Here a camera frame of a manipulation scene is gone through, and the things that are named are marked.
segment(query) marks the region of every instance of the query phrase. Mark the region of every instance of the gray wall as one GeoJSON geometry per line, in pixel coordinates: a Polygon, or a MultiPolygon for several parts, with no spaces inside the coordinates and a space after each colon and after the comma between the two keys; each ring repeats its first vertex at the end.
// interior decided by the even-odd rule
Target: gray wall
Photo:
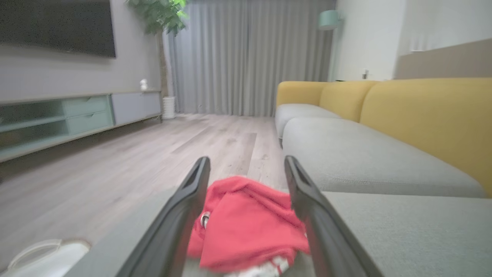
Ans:
{"type": "Polygon", "coordinates": [[[111,0],[116,59],[50,49],[0,46],[0,101],[159,88],[155,37],[125,0],[111,0]]]}

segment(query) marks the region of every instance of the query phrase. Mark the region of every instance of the white cloth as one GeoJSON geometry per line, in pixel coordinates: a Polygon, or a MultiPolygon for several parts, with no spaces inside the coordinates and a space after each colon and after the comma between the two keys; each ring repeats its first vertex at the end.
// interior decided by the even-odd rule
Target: white cloth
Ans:
{"type": "Polygon", "coordinates": [[[262,265],[255,266],[240,272],[233,272],[224,275],[224,277],[278,277],[289,268],[286,259],[277,256],[272,261],[265,262],[262,265]]]}

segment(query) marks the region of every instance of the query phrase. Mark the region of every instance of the tree trunk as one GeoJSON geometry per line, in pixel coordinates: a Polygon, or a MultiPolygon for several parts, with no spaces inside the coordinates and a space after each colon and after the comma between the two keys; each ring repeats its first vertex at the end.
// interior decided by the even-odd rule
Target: tree trunk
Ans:
{"type": "Polygon", "coordinates": [[[163,97],[169,96],[167,90],[167,66],[166,55],[164,54],[164,42],[162,42],[162,32],[157,32],[157,46],[159,50],[159,68],[160,68],[160,90],[163,97]]]}

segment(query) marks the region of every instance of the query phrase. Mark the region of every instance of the tv cabinet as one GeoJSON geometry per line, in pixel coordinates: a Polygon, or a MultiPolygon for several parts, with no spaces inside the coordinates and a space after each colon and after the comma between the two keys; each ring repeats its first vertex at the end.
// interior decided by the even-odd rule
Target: tv cabinet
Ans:
{"type": "Polygon", "coordinates": [[[161,115],[159,91],[0,103],[0,162],[161,115]]]}

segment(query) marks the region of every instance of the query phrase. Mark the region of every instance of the gray curtain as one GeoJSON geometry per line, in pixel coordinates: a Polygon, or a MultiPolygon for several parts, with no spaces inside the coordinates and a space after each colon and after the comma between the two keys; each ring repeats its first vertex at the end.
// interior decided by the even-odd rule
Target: gray curtain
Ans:
{"type": "Polygon", "coordinates": [[[177,111],[273,116],[282,81],[326,81],[331,0],[196,0],[170,39],[177,111]]]}

